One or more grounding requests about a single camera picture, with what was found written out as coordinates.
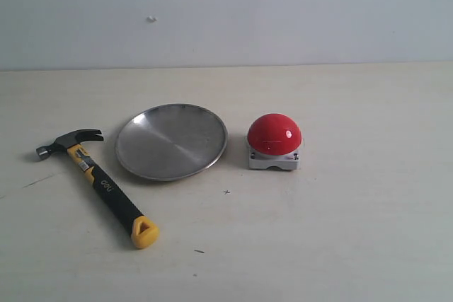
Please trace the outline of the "yellow black claw hammer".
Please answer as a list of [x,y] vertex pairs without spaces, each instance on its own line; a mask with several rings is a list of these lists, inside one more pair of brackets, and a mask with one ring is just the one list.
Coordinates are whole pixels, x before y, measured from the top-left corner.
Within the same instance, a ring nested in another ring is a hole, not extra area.
[[54,153],[65,153],[78,165],[86,179],[138,249],[145,249],[159,237],[159,228],[134,205],[112,178],[83,148],[85,141],[104,140],[99,129],[78,129],[57,137],[51,144],[36,148],[41,160]]

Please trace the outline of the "red dome push button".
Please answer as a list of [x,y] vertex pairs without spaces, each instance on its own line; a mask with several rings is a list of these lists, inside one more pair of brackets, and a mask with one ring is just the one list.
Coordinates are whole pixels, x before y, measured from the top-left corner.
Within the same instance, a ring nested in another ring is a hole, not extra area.
[[299,169],[299,148],[303,145],[304,138],[292,118],[279,113],[263,115],[252,123],[246,140],[250,169]]

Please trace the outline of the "round steel plate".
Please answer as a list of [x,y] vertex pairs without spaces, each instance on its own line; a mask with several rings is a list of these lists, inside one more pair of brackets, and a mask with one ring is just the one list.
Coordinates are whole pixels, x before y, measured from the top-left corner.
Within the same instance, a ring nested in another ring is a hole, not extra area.
[[121,166],[147,180],[170,182],[198,174],[224,153],[228,131],[212,111],[188,103],[149,108],[117,134]]

